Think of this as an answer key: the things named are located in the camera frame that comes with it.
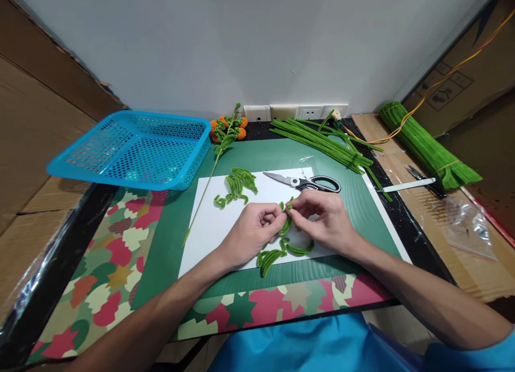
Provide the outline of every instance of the green cutting mat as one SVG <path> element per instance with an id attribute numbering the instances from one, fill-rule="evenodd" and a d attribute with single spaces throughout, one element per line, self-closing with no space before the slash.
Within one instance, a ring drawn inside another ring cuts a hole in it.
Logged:
<path id="1" fill-rule="evenodd" d="M 133 308 L 139 308 L 177 280 L 183 252 L 181 245 L 188 230 L 198 179 L 209 176 L 214 160 L 213 146 L 190 187 L 183 192 L 169 193 Z M 336 179 L 342 186 L 340 195 L 356 230 L 376 246 L 401 257 L 363 178 L 315 149 L 288 139 L 234 143 L 220 158 L 214 176 L 231 174 L 233 167 L 259 172 L 303 166 L 312 167 L 315 175 Z M 299 260 L 272 266 L 266 278 L 260 277 L 259 268 L 230 273 L 211 286 L 202 298 L 362 272 L 361 267 L 340 256 Z"/>

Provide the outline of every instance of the clear plastic bag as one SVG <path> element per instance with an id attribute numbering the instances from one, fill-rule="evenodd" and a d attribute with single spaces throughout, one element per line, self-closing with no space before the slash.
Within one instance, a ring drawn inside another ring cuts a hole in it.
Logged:
<path id="1" fill-rule="evenodd" d="M 497 260 L 490 242 L 487 219 L 481 209 L 469 202 L 448 197 L 447 241 L 451 246 L 482 258 Z"/>

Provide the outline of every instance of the black scissor handle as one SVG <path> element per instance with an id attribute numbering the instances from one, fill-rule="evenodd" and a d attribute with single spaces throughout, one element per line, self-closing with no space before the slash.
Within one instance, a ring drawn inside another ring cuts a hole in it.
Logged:
<path id="1" fill-rule="evenodd" d="M 334 186 L 334 189 L 323 184 L 318 184 L 317 181 L 326 181 Z M 313 176 L 310 179 L 300 179 L 297 186 L 301 191 L 306 188 L 316 189 L 317 191 L 339 193 L 342 190 L 340 183 L 329 176 Z"/>

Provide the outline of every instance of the rubber band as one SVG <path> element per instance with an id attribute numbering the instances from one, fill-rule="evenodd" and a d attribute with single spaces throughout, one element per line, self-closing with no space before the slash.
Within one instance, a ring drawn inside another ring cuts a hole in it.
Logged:
<path id="1" fill-rule="evenodd" d="M 435 172 L 441 171 L 443 168 L 447 168 L 450 165 L 453 165 L 455 163 L 459 163 L 460 160 L 453 161 L 452 163 L 448 163 L 447 165 L 444 165 L 442 168 L 437 169 Z"/>

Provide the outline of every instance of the scissor blade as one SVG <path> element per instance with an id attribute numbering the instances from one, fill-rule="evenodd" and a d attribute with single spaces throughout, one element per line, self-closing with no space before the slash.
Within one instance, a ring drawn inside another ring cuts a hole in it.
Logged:
<path id="1" fill-rule="evenodd" d="M 411 175 L 412 175 L 415 179 L 420 180 L 420 176 L 419 176 L 419 175 L 417 175 L 417 173 L 416 173 L 415 171 L 411 170 L 410 168 L 406 168 L 406 170 L 407 170 L 409 173 L 411 173 Z"/>
<path id="2" fill-rule="evenodd" d="M 419 172 L 419 170 L 411 165 L 408 165 L 408 167 L 416 174 L 419 176 L 420 179 L 425 179 L 426 177 L 424 175 L 422 175 L 422 172 Z"/>
<path id="3" fill-rule="evenodd" d="M 277 174 L 277 173 L 272 173 L 272 172 L 263 172 L 266 176 L 268 176 L 269 178 L 272 178 L 274 180 L 277 180 L 277 181 L 280 181 L 281 183 L 284 183 L 286 185 L 290 185 L 290 179 L 291 178 L 286 178 L 280 174 Z"/>

